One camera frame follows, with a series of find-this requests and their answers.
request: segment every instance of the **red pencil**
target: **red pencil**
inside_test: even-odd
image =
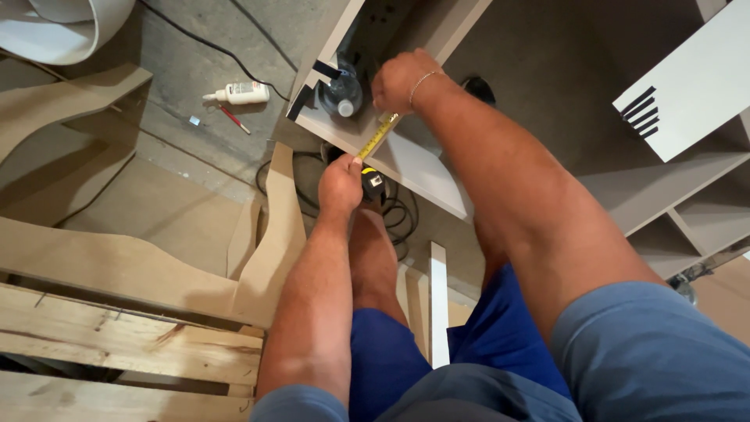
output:
[[[245,131],[245,133],[247,133],[247,134],[250,134],[250,131],[248,130],[248,128],[246,128],[246,127],[245,127],[245,125],[241,124],[241,123],[240,123],[240,121],[239,121],[239,120],[237,120],[237,118],[236,118],[236,117],[234,117],[234,116],[233,116],[233,115],[232,115],[232,114],[230,113],[230,111],[229,111],[229,110],[227,110],[226,108],[224,108],[224,106],[223,106],[223,105],[221,105],[221,104],[219,104],[219,108],[221,108],[221,111],[223,111],[223,112],[224,112],[224,114],[226,114],[227,116],[229,116],[229,117],[230,117],[230,119],[231,119],[231,120],[232,120],[232,121],[233,121],[234,123],[237,123],[237,126],[239,126],[240,128],[242,128],[242,130],[243,130],[243,131]]]

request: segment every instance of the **plastic bottle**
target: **plastic bottle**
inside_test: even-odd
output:
[[[341,71],[338,79],[331,79],[330,83],[322,85],[321,104],[332,116],[349,117],[362,106],[362,87],[354,66],[339,58],[338,70]]]
[[[230,104],[265,103],[271,94],[269,88],[258,82],[229,83],[215,94],[204,95],[204,100],[228,101]]]

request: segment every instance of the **hand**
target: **hand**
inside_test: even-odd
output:
[[[318,185],[319,220],[349,221],[362,201],[362,160],[344,154],[323,172]]]
[[[372,83],[373,104],[378,109],[391,113],[412,113],[414,110],[409,103],[412,90],[424,75],[432,71],[445,75],[440,65],[423,49],[418,48],[414,53],[400,53],[385,62],[375,75]],[[427,81],[438,77],[445,76],[430,75],[419,85],[414,92],[414,102],[419,91],[427,88]]]

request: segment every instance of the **blue shorts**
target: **blue shorts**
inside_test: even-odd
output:
[[[570,399],[541,337],[507,264],[492,276],[466,325],[448,329],[451,363],[504,369]],[[431,370],[408,327],[377,309],[354,311],[352,422],[374,420]]]

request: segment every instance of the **silver bracelet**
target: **silver bracelet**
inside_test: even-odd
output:
[[[417,91],[419,84],[422,83],[423,80],[427,79],[430,75],[441,74],[441,73],[442,73],[441,71],[432,71],[424,75],[423,77],[419,78],[419,80],[417,81],[417,84],[414,85],[414,88],[412,89],[412,94],[409,95],[409,108],[410,109],[414,110],[414,106],[412,105],[412,100],[414,99],[414,93]]]

